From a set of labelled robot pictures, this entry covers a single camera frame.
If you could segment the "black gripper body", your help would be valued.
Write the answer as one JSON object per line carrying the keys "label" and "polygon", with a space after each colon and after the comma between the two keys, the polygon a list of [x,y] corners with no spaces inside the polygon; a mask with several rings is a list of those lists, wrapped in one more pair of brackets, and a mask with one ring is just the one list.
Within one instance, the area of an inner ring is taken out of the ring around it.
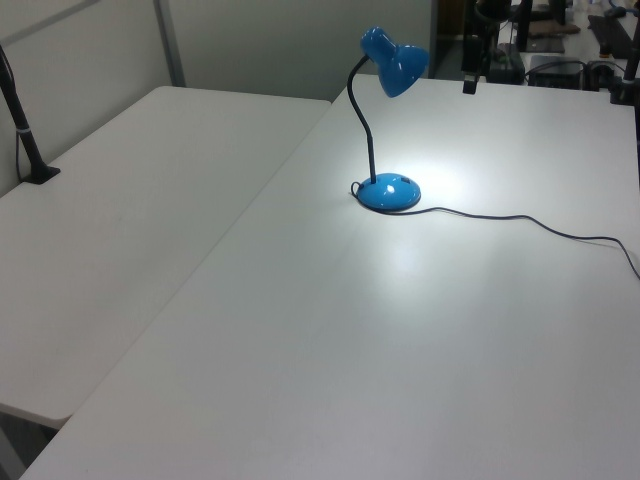
{"label": "black gripper body", "polygon": [[465,76],[478,76],[482,68],[483,39],[476,35],[463,38],[462,72]]}

